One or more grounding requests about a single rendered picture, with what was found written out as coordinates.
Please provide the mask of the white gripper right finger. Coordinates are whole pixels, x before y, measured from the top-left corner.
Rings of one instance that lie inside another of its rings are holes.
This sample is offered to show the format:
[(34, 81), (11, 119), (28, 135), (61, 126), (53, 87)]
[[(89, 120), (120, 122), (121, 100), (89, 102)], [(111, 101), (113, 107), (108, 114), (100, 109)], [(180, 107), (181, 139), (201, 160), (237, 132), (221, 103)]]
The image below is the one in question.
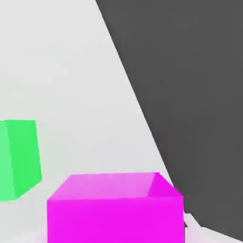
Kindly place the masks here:
[(184, 222), (187, 225), (185, 243), (243, 243), (230, 236), (201, 227), (191, 214), (184, 213)]

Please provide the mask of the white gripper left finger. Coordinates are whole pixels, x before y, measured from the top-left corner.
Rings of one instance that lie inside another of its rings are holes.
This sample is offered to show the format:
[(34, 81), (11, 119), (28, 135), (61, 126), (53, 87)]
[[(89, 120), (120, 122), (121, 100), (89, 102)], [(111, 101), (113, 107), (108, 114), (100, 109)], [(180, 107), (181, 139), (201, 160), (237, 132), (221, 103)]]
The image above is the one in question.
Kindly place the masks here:
[(39, 227), (25, 234), (22, 243), (47, 243), (47, 226)]

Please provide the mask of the small magenta cube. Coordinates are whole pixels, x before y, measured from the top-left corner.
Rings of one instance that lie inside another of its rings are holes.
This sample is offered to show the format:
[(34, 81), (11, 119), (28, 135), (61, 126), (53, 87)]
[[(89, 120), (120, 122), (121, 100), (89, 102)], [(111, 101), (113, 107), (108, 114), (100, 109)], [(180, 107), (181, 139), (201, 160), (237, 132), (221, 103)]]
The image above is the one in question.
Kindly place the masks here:
[(183, 202), (158, 172), (70, 175), (47, 200), (47, 243), (185, 243)]

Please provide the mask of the small green cube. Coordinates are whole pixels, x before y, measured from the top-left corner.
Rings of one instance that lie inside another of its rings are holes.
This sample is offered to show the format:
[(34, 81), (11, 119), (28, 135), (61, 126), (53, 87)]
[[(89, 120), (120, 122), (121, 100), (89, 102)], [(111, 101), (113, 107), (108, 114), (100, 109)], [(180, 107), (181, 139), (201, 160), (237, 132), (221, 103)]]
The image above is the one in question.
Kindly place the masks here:
[(36, 122), (0, 121), (0, 202), (18, 199), (41, 181)]

